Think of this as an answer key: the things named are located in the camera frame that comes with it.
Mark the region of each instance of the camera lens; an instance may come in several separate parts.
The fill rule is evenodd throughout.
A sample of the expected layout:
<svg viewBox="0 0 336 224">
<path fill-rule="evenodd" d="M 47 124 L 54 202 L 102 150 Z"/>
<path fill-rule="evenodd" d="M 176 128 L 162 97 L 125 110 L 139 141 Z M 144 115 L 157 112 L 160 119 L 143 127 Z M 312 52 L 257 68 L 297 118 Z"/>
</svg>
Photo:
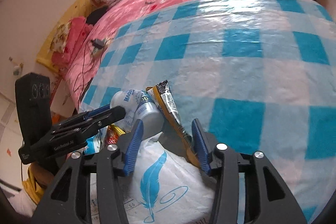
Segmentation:
<svg viewBox="0 0 336 224">
<path fill-rule="evenodd" d="M 50 95 L 50 88 L 49 88 L 49 85 L 46 85 L 46 86 L 45 86 L 45 95 L 46 95 L 46 96 L 49 96 L 49 95 Z"/>
<path fill-rule="evenodd" d="M 38 90 L 37 90 L 37 86 L 36 84 L 33 84 L 33 88 L 31 90 L 32 94 L 33 94 L 33 98 L 36 99 L 37 95 L 38 95 Z"/>
<path fill-rule="evenodd" d="M 44 98 L 44 86 L 43 86 L 43 84 L 40 84 L 40 96 L 42 97 L 42 98 Z"/>
</svg>

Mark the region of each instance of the white bottle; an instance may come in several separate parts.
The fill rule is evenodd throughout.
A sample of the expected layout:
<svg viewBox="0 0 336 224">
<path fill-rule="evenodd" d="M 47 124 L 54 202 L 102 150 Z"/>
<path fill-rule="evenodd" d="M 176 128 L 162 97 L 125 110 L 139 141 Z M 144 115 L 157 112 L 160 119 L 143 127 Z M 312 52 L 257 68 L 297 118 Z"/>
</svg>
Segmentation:
<svg viewBox="0 0 336 224">
<path fill-rule="evenodd" d="M 161 132 L 165 121 L 161 111 L 144 92 L 139 94 L 139 105 L 134 114 L 133 124 L 137 119 L 143 122 L 143 140 Z"/>
<path fill-rule="evenodd" d="M 130 132 L 137 119 L 143 122 L 143 137 L 145 140 L 162 131 L 164 117 L 153 103 L 148 94 L 139 90 L 117 92 L 110 103 L 110 108 L 123 106 L 126 111 L 125 118 L 115 125 L 125 132 Z"/>
</svg>

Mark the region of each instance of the blue gripper pad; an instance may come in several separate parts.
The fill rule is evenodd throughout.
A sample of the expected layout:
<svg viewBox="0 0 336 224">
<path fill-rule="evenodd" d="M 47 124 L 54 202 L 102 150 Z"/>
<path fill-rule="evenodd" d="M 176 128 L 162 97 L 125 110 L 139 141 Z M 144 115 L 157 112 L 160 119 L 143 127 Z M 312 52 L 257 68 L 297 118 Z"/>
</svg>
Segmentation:
<svg viewBox="0 0 336 224">
<path fill-rule="evenodd" d="M 209 162 L 209 153 L 211 151 L 208 151 L 208 148 L 205 144 L 205 141 L 203 139 L 202 133 L 203 129 L 198 125 L 198 121 L 195 119 L 192 121 L 191 124 L 191 131 L 193 134 L 194 139 L 194 150 L 197 153 L 197 158 L 199 160 L 199 163 L 201 165 L 201 169 L 207 174 L 210 174 L 211 168 L 210 168 L 210 162 Z"/>
<path fill-rule="evenodd" d="M 124 158 L 124 174 L 125 176 L 128 176 L 131 172 L 134 171 L 135 162 L 137 161 L 137 155 L 139 152 L 142 136 L 143 136 L 143 122 L 141 120 L 139 121 L 137 127 L 133 127 L 132 133 L 133 137 L 128 145 L 128 148 L 125 152 L 125 158 Z"/>
<path fill-rule="evenodd" d="M 102 106 L 100 108 L 97 108 L 95 110 L 92 110 L 88 113 L 88 115 L 85 117 L 85 120 L 87 120 L 88 118 L 91 118 L 93 117 L 94 115 L 97 115 L 97 114 L 100 114 L 106 110 L 109 110 L 110 109 L 110 105 L 105 105 L 105 106 Z"/>
</svg>

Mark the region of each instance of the yellow snack wrapper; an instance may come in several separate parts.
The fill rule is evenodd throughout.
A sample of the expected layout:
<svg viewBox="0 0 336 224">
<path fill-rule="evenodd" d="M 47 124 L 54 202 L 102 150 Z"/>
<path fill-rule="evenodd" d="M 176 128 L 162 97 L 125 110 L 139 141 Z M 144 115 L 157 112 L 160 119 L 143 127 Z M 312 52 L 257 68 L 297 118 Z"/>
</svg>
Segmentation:
<svg viewBox="0 0 336 224">
<path fill-rule="evenodd" d="M 190 136 L 185 132 L 181 124 L 181 118 L 171 95 L 168 80 L 164 80 L 155 86 L 149 86 L 146 88 L 146 91 L 181 138 L 190 163 L 199 168 L 200 163 L 189 140 Z"/>
</svg>

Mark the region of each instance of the blue checkered sheet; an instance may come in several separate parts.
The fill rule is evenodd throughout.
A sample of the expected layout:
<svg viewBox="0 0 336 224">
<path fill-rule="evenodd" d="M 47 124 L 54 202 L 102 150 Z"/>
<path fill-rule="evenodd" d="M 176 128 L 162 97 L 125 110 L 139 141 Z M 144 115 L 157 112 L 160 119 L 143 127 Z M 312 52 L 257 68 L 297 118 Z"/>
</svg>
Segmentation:
<svg viewBox="0 0 336 224">
<path fill-rule="evenodd" d="M 336 25 L 312 0 L 192 0 L 121 27 L 81 104 L 168 79 L 182 124 L 263 151 L 309 222 L 336 188 Z"/>
</svg>

